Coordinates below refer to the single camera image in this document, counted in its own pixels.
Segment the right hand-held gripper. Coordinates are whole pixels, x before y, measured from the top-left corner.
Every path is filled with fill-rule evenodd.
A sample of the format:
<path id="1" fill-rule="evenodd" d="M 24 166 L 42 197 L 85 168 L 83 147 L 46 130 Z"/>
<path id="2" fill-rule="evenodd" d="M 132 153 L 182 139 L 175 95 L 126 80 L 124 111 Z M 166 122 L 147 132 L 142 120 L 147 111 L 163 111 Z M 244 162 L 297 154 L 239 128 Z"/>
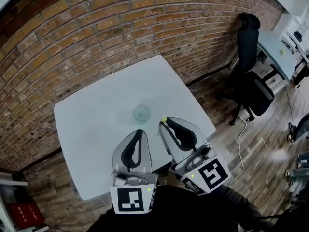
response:
<path id="1" fill-rule="evenodd" d="M 191 192 L 198 196 L 209 194 L 230 178 L 223 156 L 205 144 L 206 139 L 196 125 L 167 117 L 159 122 L 159 132 L 174 161 L 169 170 Z"/>

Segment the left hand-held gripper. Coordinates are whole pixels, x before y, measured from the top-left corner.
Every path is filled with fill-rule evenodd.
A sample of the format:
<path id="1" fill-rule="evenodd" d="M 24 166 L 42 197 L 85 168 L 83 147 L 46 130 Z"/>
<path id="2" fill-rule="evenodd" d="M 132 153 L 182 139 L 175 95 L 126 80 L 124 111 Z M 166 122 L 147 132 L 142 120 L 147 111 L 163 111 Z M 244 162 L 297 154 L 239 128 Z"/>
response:
<path id="1" fill-rule="evenodd" d="M 114 172 L 110 194 L 114 212 L 151 212 L 159 175 L 152 173 L 152 160 L 145 131 L 135 130 L 119 144 L 112 156 L 112 167 Z"/>

